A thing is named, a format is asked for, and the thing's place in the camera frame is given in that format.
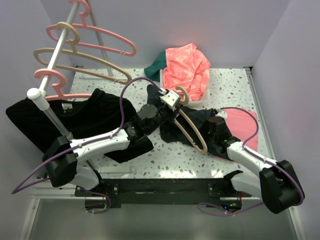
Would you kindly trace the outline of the dark navy shorts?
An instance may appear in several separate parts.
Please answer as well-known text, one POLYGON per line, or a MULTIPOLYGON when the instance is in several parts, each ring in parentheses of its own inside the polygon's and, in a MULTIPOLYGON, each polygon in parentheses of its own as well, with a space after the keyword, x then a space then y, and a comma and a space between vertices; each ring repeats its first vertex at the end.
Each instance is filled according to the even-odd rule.
POLYGON ((198 153, 210 153, 229 160, 227 148, 239 141, 228 128, 225 132, 207 132, 207 119, 215 116, 216 109, 196 110, 181 107, 173 122, 160 126, 160 137, 166 143, 180 142, 193 147, 198 153))

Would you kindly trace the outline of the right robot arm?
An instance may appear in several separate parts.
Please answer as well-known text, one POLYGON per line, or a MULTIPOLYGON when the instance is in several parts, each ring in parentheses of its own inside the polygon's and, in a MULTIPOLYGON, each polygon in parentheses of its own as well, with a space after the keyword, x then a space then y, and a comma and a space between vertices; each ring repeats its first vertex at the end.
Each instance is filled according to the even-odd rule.
POLYGON ((270 159, 247 147, 232 135, 225 119, 219 114, 207 118, 201 131, 215 156, 237 162, 257 177, 254 180, 237 173, 230 175, 222 185, 227 196, 248 193, 261 199, 274 214, 303 203, 305 193, 289 161, 270 159))

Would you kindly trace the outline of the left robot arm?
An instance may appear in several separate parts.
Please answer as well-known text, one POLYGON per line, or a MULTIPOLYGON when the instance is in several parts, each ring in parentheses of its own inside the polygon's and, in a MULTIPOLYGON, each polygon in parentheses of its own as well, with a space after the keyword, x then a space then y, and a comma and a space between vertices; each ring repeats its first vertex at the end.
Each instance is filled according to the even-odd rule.
POLYGON ((146 104, 131 121, 111 132, 74 140, 58 137, 43 156, 44 161, 49 161, 45 170, 51 185, 58 188, 73 184, 99 196, 104 190, 101 176, 94 168, 85 167, 85 162, 100 154, 111 154, 126 162, 151 151, 153 144, 148 136, 164 123, 172 122, 181 107, 146 104))

